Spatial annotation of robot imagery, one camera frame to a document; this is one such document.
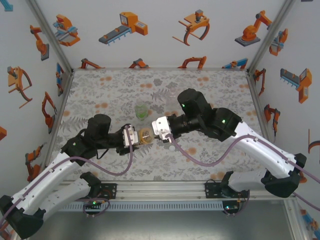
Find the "purple cable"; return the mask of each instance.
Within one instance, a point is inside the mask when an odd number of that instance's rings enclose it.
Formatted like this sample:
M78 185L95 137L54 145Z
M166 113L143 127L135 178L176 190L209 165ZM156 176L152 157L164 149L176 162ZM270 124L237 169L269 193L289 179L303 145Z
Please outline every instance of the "purple cable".
M98 217L98 216L104 214L104 213L107 211L107 209L110 207L110 205L111 205L111 204L110 204L110 201L107 200L107 199L104 199L104 198L81 199L81 202L82 202L82 200L86 200L86 201L105 201L105 202L108 203L108 206L106 206L105 209L103 209L102 211L100 211L100 212L97 213L97 214L93 214L93 215L92 215L93 218ZM88 214L88 213L86 212L86 206L88 206L88 205L89 205L89 203L85 203L85 204L83 204L83 207L82 207L82 211L83 211L83 213L86 214L86 215Z
M204 163L204 162L201 162L201 161L198 161L196 159L194 159L192 156L190 156L187 152L185 152L179 145L178 143L176 142L176 140L174 139L174 137L171 135L171 134L167 134L165 136L166 138L169 137L172 141L172 143L174 144L174 146L184 155L186 156L188 159L190 159L192 162L194 162L195 164L198 164L200 166L203 166L203 167L214 167L215 165L219 164L223 159L225 159L225 157L229 154L230 150L239 142L241 141L242 139L256 139L255 136L252 136L252 135L244 135L244 136L240 136L238 137L229 147L228 149L225 151L225 153L217 160L217 161L214 161L212 163ZM285 160L286 163L294 166L296 169L300 170L301 172L303 172L304 174L306 174L307 176L309 176L310 178L312 178L313 180L315 180L317 183L320 184L320 179L317 178L315 175L313 175L311 172L303 169L302 167L300 167L299 165L295 164L293 161L290 161L285 155L283 155L279 150L277 150L276 148L274 148L273 146L271 146L269 143L265 142L265 141L262 141L260 139L257 139L257 141L263 145L265 145L267 148L271 149L272 151L274 151L276 154L278 154L282 159ZM307 201L305 198L303 198L302 196L300 196L299 194L297 193L293 193L297 198L301 199L303 202L305 202L306 204L308 204L310 207L320 211L320 208L313 205L311 202Z
M214 167L215 165L221 163L221 161L223 159L225 159L225 157L229 154L229 152L231 151L231 149L239 142L241 141L242 139L256 139L255 136L252 136L252 135L244 135L244 136L240 136L238 137L229 147L228 149L224 152L224 154L217 160L217 161L214 161L214 162L211 162L211 163L204 163L204 162L201 162L201 161L198 161L196 159L194 159L192 156L190 156L187 152L185 152L179 145L178 143L176 142L176 140L174 139L174 137L169 133L165 136L166 138L169 137L171 139L171 142L174 144L174 146L184 155L186 156L188 159L190 159L192 162L194 162L195 164L198 164L200 166L203 166L203 167Z
M133 157L134 157L134 154L133 154L133 147L132 147L132 143L131 143L131 139L130 139L130 133L129 133L129 130L128 130L129 126L125 126L125 131L126 131L126 135L128 136L128 141L129 141L129 149L130 149L130 159L129 159L129 164L128 166L126 167L126 169L122 172L119 172L119 173L114 173L114 172L111 172L111 171L108 171L106 169L104 169L103 167L99 166L98 164L94 163L93 161L90 161L89 159L85 159L83 157L80 157L80 156L71 156L71 157L68 157L64 160L62 160L61 162L57 163L56 165L54 165L52 167L53 170L55 170L57 167L59 167L61 164L67 162L67 161L70 161L70 160L82 160L86 163L89 163L93 166L95 166L96 168L100 169L101 171L107 173L107 174L110 174L110 175L113 175L113 176L120 176L120 175L123 175L125 174L126 172L128 172L129 168L131 167L132 165L132 161L133 161ZM45 174L43 174L32 186L30 186L30 188L28 190L26 190L24 192L24 194L22 194L22 196L25 198L28 193L31 192L32 189L34 189L48 174L50 174L51 172L50 171L47 171ZM5 212L5 214L3 215L3 217L0 219L0 228L2 228L3 226L3 223L4 221L6 220L6 218L8 217L8 215L11 213L11 211L22 201L21 198L19 198L9 209L8 211Z
M320 207L317 207L316 205L312 204L308 200L306 200L304 197L300 196L298 193L294 192L293 195L295 195L298 199L301 199L303 202L305 202L307 205L312 207L315 210L318 210L320 212Z

